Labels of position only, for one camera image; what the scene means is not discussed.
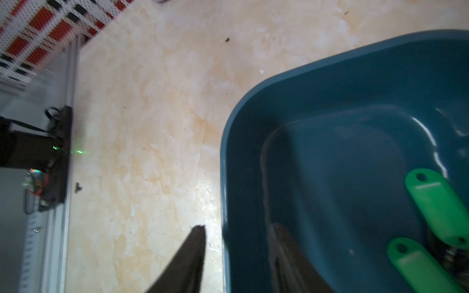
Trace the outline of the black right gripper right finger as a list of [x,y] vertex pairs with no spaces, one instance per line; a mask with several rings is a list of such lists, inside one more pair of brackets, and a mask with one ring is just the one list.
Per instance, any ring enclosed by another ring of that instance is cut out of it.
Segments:
[[273,223],[268,233],[269,264],[275,293],[332,293],[286,227]]

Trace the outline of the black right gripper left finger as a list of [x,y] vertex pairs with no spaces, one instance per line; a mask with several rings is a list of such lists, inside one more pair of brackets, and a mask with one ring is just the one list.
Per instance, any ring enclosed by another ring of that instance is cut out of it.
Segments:
[[205,262],[206,229],[192,228],[171,262],[159,278],[147,289],[148,293],[200,292]]

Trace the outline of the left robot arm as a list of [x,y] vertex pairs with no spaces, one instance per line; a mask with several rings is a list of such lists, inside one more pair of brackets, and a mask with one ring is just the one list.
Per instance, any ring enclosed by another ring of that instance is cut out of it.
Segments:
[[28,216],[33,213],[30,199],[38,200],[38,212],[46,212],[67,196],[73,109],[49,107],[45,115],[46,129],[1,117],[1,167],[28,172],[23,200]]

